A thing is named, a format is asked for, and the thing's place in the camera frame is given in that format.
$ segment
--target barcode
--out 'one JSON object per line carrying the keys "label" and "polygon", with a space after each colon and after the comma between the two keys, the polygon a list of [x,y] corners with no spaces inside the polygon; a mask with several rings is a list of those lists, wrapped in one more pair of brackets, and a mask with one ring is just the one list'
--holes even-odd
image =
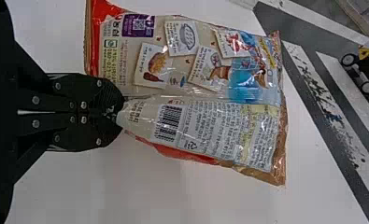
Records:
{"label": "barcode", "polygon": [[182,112],[182,107],[162,105],[155,125],[154,138],[174,143]]}
{"label": "barcode", "polygon": [[133,30],[145,30],[146,29],[146,21],[144,20],[134,20]]}

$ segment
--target food image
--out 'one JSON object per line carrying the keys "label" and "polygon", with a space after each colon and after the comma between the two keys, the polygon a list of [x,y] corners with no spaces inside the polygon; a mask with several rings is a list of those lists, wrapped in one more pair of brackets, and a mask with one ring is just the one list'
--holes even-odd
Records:
{"label": "food image", "polygon": [[195,47],[196,43],[195,32],[187,23],[181,25],[180,40],[187,46],[188,50],[191,50],[193,47]]}
{"label": "food image", "polygon": [[151,82],[163,82],[163,80],[160,80],[158,77],[154,76],[151,73],[145,73],[143,78]]}
{"label": "food image", "polygon": [[228,45],[234,52],[238,52],[241,49],[243,50],[250,50],[250,45],[247,45],[239,40],[239,34],[234,35],[226,35],[225,36]]}
{"label": "food image", "polygon": [[228,80],[228,74],[230,72],[230,66],[217,67],[213,69],[210,75],[210,79],[215,77]]}
{"label": "food image", "polygon": [[268,89],[267,85],[266,85],[266,72],[265,69],[261,69],[260,71],[258,71],[255,75],[254,75],[254,79],[257,80],[257,82],[260,84],[260,86]]}
{"label": "food image", "polygon": [[149,60],[149,71],[153,74],[158,74],[166,65],[166,53],[156,53],[151,60]]}

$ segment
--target product label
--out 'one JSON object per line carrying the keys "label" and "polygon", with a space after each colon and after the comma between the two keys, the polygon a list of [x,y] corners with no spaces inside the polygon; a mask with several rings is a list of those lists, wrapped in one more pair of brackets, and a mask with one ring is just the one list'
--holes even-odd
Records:
{"label": "product label", "polygon": [[166,47],[143,43],[135,69],[135,85],[164,89],[172,61]]}
{"label": "product label", "polygon": [[143,14],[125,14],[122,36],[154,37],[155,16]]}
{"label": "product label", "polygon": [[245,43],[237,31],[216,31],[217,41],[223,58],[248,57],[251,45]]}
{"label": "product label", "polygon": [[221,66],[216,50],[200,46],[190,73],[189,82],[211,91],[219,91],[228,82],[229,67]]}
{"label": "product label", "polygon": [[100,31],[99,76],[127,86],[128,40],[120,39],[122,21],[107,16]]}
{"label": "product label", "polygon": [[155,120],[155,127],[151,135],[151,142],[175,147],[181,136],[187,106],[160,105]]}
{"label": "product label", "polygon": [[194,21],[167,21],[164,30],[170,56],[196,54],[199,38]]}
{"label": "product label", "polygon": [[272,157],[277,143],[277,122],[277,118],[266,115],[258,116],[258,122],[251,139],[252,150],[248,158],[250,167],[266,172],[271,170]]}
{"label": "product label", "polygon": [[193,100],[177,147],[270,172],[278,117],[274,106]]}
{"label": "product label", "polygon": [[191,101],[177,146],[232,161],[241,125],[239,104]]}
{"label": "product label", "polygon": [[114,37],[104,38],[102,44],[99,76],[106,77],[113,83],[125,84],[124,79],[117,77],[119,39]]}

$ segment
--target snack bag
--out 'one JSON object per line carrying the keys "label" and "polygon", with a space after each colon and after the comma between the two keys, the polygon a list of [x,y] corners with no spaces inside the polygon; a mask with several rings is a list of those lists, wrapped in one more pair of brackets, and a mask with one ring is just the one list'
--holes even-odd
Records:
{"label": "snack bag", "polygon": [[88,0],[86,17],[87,74],[142,98],[117,116],[128,133],[166,156],[284,184],[287,114],[278,33],[257,36],[183,16],[138,14],[106,0]]}

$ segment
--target nutrition label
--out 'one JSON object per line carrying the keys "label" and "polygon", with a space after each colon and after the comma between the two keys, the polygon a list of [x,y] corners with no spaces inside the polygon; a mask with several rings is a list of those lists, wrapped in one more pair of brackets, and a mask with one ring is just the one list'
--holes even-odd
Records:
{"label": "nutrition label", "polygon": [[270,172],[278,115],[267,108],[190,101],[177,147]]}

